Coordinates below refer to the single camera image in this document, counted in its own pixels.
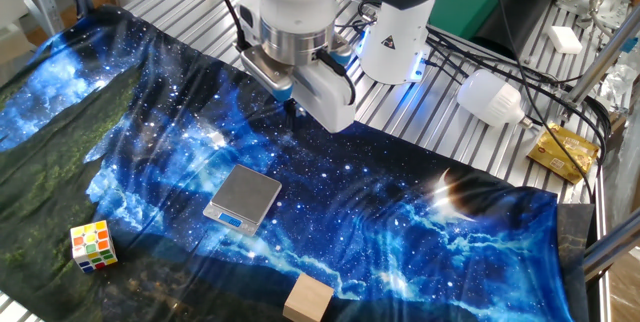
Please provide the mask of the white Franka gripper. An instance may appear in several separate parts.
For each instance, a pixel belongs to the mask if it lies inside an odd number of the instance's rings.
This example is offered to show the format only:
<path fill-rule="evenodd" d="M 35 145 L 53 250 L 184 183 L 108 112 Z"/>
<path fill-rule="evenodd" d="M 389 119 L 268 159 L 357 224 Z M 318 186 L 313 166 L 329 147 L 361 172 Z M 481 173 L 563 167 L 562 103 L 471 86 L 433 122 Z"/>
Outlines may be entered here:
<path fill-rule="evenodd" d="M 328 132 L 337 133 L 355 120 L 355 105 L 350 105 L 351 89 L 344 77 L 326 64 L 295 67 L 292 97 Z M 285 126 L 296 128 L 297 107 L 284 103 Z"/>

